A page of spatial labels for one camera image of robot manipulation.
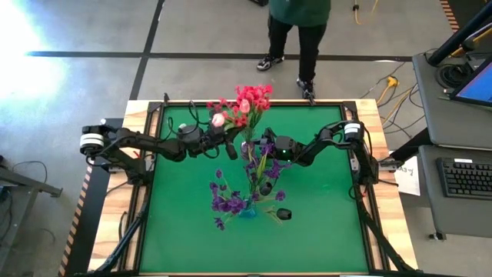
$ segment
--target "black pants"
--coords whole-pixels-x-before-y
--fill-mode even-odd
[[[298,27],[299,42],[301,44],[301,59],[299,60],[299,79],[304,82],[309,82],[316,75],[314,68],[316,67],[316,58],[319,51],[317,47],[320,45],[326,24],[313,27]],[[279,22],[277,19],[270,16],[268,19],[268,37],[270,38],[270,55],[275,58],[280,58],[284,55],[285,42],[287,41],[287,33],[292,29],[292,25]]]

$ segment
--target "grey floor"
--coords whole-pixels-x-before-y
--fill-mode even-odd
[[[5,273],[58,271],[75,202],[85,173],[78,153],[80,128],[101,118],[122,117],[130,97],[139,58],[40,58],[25,51],[141,52],[157,0],[32,0],[0,3],[0,154],[10,165],[42,160],[50,184],[64,188],[61,198],[40,195],[21,235],[12,246]],[[361,3],[355,25],[351,4],[332,0],[331,18],[320,46],[323,55],[413,55],[438,47],[452,34],[438,0],[380,0],[373,18],[372,2]],[[268,48],[268,8],[248,0],[167,0],[152,46],[153,52],[262,53]],[[286,45],[298,53],[297,30]],[[138,99],[232,96],[236,85],[271,83],[275,98],[298,98],[298,63],[286,61],[269,72],[254,69],[254,60],[150,59]],[[318,98],[359,98],[389,74],[395,62],[328,62],[317,66]],[[395,73],[397,93],[415,83],[412,65]],[[381,83],[368,97],[383,90]],[[418,94],[414,98],[420,103]],[[396,103],[381,108],[385,116]],[[397,118],[404,127],[423,115],[405,102]],[[421,120],[408,129],[416,134]],[[388,134],[391,149],[408,140]],[[41,178],[39,169],[21,172]],[[428,208],[404,198],[407,222],[420,267],[426,272],[487,276],[492,272],[492,240],[450,236],[443,243],[426,240],[432,232]],[[42,229],[51,230],[52,238]]]

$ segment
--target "person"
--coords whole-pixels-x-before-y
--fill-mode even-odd
[[[259,61],[257,70],[264,72],[284,61],[287,33],[296,25],[301,47],[296,83],[301,88],[302,98],[313,99],[317,48],[326,31],[330,9],[331,0],[270,0],[270,49]]]

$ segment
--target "green mat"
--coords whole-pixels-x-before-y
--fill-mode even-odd
[[[200,117],[208,112],[200,108]],[[186,107],[167,107],[175,126],[192,124]],[[319,129],[341,120],[339,106],[274,106],[264,114],[256,136],[266,127],[308,143]],[[242,136],[234,144],[239,152]],[[283,202],[258,205],[253,219],[234,218],[224,231],[215,227],[209,182],[222,169],[233,190],[247,193],[243,166],[231,161],[224,146],[217,159],[203,155],[183,162],[158,157],[151,195],[141,272],[366,272],[367,263],[357,207],[349,198],[352,179],[347,153],[326,148],[310,167],[282,172],[276,189]],[[275,204],[292,211],[282,225],[262,211]]]

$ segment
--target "shoe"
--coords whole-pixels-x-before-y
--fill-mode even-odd
[[[315,97],[313,80],[310,80],[309,82],[304,82],[298,78],[296,83],[298,84],[299,88],[301,88],[302,90],[302,98],[309,100],[311,104],[313,104],[314,97]]]
[[[258,62],[258,65],[256,65],[256,69],[259,71],[267,71],[272,66],[279,64],[283,61],[284,61],[284,56],[282,56],[281,58],[274,58],[270,56],[270,54],[266,54],[266,56]]]

